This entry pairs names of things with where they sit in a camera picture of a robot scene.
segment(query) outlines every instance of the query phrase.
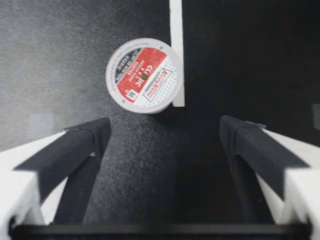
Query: brand logo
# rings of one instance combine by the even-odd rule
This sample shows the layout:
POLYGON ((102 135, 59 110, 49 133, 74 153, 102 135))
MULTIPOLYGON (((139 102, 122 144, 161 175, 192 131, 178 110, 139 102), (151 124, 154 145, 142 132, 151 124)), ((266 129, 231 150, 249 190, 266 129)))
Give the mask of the brand logo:
POLYGON ((161 70, 156 73, 143 95, 151 102, 156 96, 162 84, 168 79, 171 74, 172 71, 161 68, 161 70))

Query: black bar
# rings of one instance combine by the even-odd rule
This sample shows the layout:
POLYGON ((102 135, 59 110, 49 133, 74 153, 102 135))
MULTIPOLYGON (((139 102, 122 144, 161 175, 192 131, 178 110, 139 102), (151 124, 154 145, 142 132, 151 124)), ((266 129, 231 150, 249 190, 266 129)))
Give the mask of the black bar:
POLYGON ((17 166, 15 170, 37 172, 40 197, 43 201, 93 152, 94 141, 91 132, 68 131, 17 166))
POLYGON ((139 235, 139 236, 295 236, 310 235, 307 225, 274 225, 274 224, 176 224, 167 226, 148 225, 73 225, 52 224, 46 226, 20 225, 14 230, 14 236, 98 236, 98 235, 139 235))
POLYGON ((15 170, 37 172, 43 201, 91 153, 95 153, 99 167, 110 136, 111 125, 106 117, 68 128, 63 136, 18 165, 15 170))
POLYGON ((81 224, 99 172, 96 157, 89 157, 68 178, 53 222, 81 224))
POLYGON ((230 165, 245 223, 274 224, 256 173, 240 156, 230 165))
POLYGON ((220 120, 220 138, 231 166, 237 161, 236 156, 241 156, 282 199, 285 170, 309 167, 257 124, 223 116, 220 120))

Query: white plastic cup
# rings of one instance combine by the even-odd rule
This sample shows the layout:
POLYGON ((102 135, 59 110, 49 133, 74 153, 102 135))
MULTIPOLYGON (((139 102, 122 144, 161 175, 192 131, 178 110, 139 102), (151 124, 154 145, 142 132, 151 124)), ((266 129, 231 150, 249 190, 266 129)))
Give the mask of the white plastic cup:
POLYGON ((124 109, 143 114, 164 110, 182 85, 182 64, 166 43, 139 38, 118 48, 106 67, 112 98, 124 109))

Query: dark background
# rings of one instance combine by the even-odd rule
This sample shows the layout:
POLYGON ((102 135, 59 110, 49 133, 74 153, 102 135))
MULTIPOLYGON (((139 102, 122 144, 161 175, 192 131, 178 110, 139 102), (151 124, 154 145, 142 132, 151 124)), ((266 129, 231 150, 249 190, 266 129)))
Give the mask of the dark background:
POLYGON ((170 44, 167 0, 0 3, 0 150, 111 119, 86 223, 241 223, 225 114, 320 145, 312 1, 183 0, 186 107, 155 116, 119 107, 105 69, 129 40, 170 44))

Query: barcode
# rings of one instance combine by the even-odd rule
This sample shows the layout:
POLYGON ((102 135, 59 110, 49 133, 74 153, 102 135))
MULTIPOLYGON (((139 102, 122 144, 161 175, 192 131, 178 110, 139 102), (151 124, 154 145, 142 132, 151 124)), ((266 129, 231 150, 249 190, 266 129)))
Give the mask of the barcode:
POLYGON ((126 96, 131 100, 135 100, 137 95, 138 93, 132 89, 126 94, 126 96))

